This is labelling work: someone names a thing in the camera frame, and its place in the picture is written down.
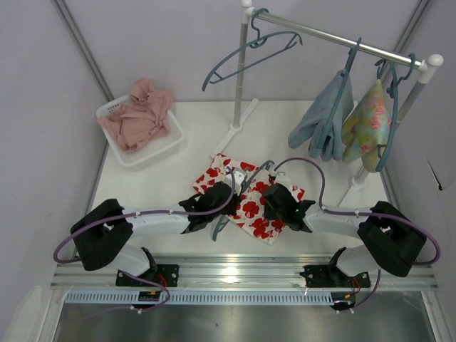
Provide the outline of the red poppy print skirt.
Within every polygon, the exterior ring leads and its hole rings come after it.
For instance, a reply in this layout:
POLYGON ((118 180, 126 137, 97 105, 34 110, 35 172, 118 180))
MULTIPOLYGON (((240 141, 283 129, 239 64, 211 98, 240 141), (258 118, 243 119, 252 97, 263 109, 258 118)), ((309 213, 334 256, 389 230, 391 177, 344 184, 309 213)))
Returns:
POLYGON ((196 193, 204 194, 215 183, 224 180, 223 171, 226 166, 235 171, 244 171, 246 180, 249 181, 248 188, 240 195, 236 213, 230 214, 228 220, 253 238, 268 245, 274 244, 285 224, 280 219, 266 218, 266 201, 262 197, 267 187, 274 184, 270 172, 274 163, 267 161, 261 167, 219 153, 213 157, 209 168, 194 181, 192 187, 196 193))

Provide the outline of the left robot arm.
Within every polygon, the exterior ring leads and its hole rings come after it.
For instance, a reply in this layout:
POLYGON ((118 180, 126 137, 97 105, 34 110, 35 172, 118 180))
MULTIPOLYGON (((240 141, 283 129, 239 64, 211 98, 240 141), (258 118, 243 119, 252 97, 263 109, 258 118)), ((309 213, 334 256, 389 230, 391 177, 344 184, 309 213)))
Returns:
POLYGON ((112 268, 122 276, 120 286, 131 279, 158 280, 158 265, 145 247, 134 247, 131 239, 155 234, 189 234, 204 229, 215 218, 235 214, 240 184, 217 182, 204 193, 178 202, 170 209, 153 209, 150 214, 134 212, 116 199, 107 199, 71 228, 73 241, 86 271, 112 268))

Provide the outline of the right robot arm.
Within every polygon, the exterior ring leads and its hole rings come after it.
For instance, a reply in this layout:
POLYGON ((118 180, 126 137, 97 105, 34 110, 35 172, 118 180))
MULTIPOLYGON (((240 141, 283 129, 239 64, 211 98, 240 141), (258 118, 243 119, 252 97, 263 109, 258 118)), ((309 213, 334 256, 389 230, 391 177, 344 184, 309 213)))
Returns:
POLYGON ((278 219, 293 231, 332 233, 362 241, 357 247, 337 250, 325 267, 329 279, 337 286, 365 271, 380 269, 405 277, 427 241, 423 233, 406 224, 406 218, 387 202, 379 201, 364 217, 324 210, 312 200, 297 201, 281 184, 269 186, 262 198, 266 218, 278 219))

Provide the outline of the teal hanger with blue garment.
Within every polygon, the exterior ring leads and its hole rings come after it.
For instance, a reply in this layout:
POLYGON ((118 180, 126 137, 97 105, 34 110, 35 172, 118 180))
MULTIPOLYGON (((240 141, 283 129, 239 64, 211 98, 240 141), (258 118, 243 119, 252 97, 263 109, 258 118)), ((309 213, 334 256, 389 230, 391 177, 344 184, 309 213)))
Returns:
POLYGON ((326 122, 326 124, 323 127, 323 130, 322 130, 323 137, 320 137, 318 139, 318 142, 317 142, 318 148, 322 148, 323 147, 323 144, 324 144, 324 142, 326 140, 327 133, 329 132, 329 130, 331 129, 331 127, 333 125, 333 117, 336 114, 336 111, 337 111, 339 103, 341 102, 341 98, 342 98, 343 92, 344 92, 344 90, 346 88, 346 84, 347 84, 349 76, 350 76, 350 72, 351 72, 351 68, 352 68, 353 62, 354 62, 354 60, 356 58, 357 52, 360 50, 361 41, 362 41, 362 38, 359 37, 358 40, 357 40, 356 46, 354 48, 351 48, 349 53, 348 53, 348 59, 346 61, 345 67, 344 67, 344 69, 343 69, 343 71, 341 73, 341 77, 342 77, 341 85, 340 85, 339 90, 337 92, 337 96, 336 96, 336 99, 334 101, 334 104, 333 104, 333 106, 331 108, 331 112, 329 113, 329 117, 327 119, 327 122, 326 122))

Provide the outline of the teal hanger with floral garment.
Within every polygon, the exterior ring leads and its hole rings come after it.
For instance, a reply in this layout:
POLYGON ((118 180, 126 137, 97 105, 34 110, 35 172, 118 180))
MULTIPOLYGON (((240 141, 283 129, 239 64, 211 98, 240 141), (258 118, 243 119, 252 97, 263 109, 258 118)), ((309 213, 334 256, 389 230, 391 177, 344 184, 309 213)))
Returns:
POLYGON ((385 90, 380 90, 380 97, 383 100, 383 114, 380 116, 380 133, 377 134, 379 141, 374 149, 374 152, 376 153, 376 156, 374 157, 374 161, 376 162, 375 171, 380 172, 385 167, 391 148, 393 146, 393 139, 395 136, 395 129, 398 119, 398 86, 400 80, 398 79, 395 65, 392 61, 380 59, 375 63, 375 65, 377 66, 377 80, 380 81, 380 86, 383 85, 380 78, 385 73, 387 66, 389 66, 392 73, 392 80, 389 87, 385 90), (390 99, 393 100, 392 113, 389 113, 385 107, 386 95, 388 95, 390 99))

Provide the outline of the white plastic laundry basket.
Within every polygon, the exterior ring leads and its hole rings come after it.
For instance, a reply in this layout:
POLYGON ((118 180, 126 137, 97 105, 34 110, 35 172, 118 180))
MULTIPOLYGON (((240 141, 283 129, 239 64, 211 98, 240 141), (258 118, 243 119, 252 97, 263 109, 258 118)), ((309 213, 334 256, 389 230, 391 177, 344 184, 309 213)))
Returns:
MULTIPOLYGON (((113 112, 119 105, 126 104, 130 101, 129 95, 124 95, 118 99, 115 99, 96 110, 95 118, 106 116, 113 112)), ((185 140, 185 133, 182 126, 177 121, 172 108, 167 112, 168 122, 170 124, 170 132, 164 138, 151 140, 145 147, 134 152, 125 153, 123 152, 114 140, 109 136, 106 129, 101 128, 107 141, 116 156, 118 163, 126 168, 135 170, 141 170, 151 164, 162 160, 166 157, 171 156, 177 152, 185 140)))

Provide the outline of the light blue fleece garment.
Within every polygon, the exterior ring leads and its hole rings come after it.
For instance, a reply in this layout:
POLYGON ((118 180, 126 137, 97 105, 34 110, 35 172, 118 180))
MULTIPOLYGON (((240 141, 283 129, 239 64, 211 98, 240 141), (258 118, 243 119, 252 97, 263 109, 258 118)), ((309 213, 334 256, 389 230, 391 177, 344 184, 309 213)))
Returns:
POLYGON ((345 145, 341 139, 341 127, 354 107, 350 79, 343 87, 341 99, 336 100, 342 82, 343 71, 340 70, 290 132, 288 145, 291 149, 296 149, 308 141, 309 157, 320 158, 324 162, 342 159, 345 145))

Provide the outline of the pink crumpled garment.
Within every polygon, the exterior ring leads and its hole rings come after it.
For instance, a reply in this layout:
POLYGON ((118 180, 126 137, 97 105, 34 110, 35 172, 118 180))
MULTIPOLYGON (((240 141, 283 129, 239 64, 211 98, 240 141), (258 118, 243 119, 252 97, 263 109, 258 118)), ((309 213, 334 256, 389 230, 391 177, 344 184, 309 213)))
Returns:
POLYGON ((131 88, 129 98, 128 103, 97 121, 123 152, 134 153, 170 132, 167 112, 173 94, 168 89, 157 89, 151 79, 142 78, 131 88))

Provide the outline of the pastel floral garment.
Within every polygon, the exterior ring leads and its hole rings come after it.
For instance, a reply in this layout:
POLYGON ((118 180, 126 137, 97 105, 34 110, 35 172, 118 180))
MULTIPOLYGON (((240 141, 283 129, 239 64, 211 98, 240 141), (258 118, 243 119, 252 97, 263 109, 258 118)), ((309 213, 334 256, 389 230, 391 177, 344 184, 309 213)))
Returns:
POLYGON ((376 81, 344 121, 341 128, 342 142, 346 146, 343 163, 348 165, 361 159, 368 172, 375 172, 374 149, 380 133, 380 116, 383 100, 380 97, 380 81, 376 81))

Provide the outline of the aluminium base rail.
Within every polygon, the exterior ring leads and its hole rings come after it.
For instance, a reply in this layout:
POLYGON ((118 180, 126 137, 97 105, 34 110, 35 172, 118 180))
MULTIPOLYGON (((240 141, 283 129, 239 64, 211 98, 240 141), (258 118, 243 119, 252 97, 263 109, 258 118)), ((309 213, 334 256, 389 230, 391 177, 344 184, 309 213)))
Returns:
MULTIPOLYGON (((158 264, 179 266, 177 287, 189 290, 261 291, 303 289, 306 280, 299 274, 308 265, 327 264, 325 254, 292 256, 262 255, 171 255, 155 256, 158 264)), ((86 272, 82 264, 58 265, 52 289, 104 289, 115 286, 117 271, 86 272)))

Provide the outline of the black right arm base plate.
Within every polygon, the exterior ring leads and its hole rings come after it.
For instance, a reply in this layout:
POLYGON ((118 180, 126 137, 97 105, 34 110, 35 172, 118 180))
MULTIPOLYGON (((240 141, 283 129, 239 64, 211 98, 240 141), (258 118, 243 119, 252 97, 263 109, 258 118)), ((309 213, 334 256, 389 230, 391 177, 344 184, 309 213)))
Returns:
POLYGON ((355 286, 367 289, 371 286, 370 277, 365 272, 356 276, 347 276, 336 267, 323 264, 306 265, 299 275, 306 280, 309 288, 348 289, 355 286))

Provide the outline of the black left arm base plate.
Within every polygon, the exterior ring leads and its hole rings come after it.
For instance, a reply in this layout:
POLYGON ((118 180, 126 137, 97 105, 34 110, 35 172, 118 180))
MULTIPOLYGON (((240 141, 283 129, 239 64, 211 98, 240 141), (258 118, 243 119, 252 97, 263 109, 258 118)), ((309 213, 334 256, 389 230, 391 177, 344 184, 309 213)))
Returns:
MULTIPOLYGON (((153 281, 164 287, 175 288, 178 284, 180 266, 178 264, 158 264, 157 270, 146 271, 143 275, 139 276, 141 279, 153 281)), ((141 287, 148 286, 148 283, 131 279, 119 271, 115 285, 119 287, 141 287)))

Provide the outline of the grey corner frame post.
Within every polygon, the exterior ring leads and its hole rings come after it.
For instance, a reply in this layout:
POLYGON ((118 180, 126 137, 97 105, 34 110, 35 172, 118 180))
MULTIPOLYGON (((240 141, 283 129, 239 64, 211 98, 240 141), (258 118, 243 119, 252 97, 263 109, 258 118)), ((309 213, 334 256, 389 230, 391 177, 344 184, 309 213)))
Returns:
POLYGON ((65 26, 68 34, 72 38, 79 54, 84 60, 90 74, 92 75, 96 85, 99 87, 104 98, 109 102, 114 99, 113 93, 105 80, 102 70, 94 58, 92 51, 87 44, 79 25, 71 13, 66 1, 64 0, 51 0, 57 14, 60 16, 63 25, 65 26))

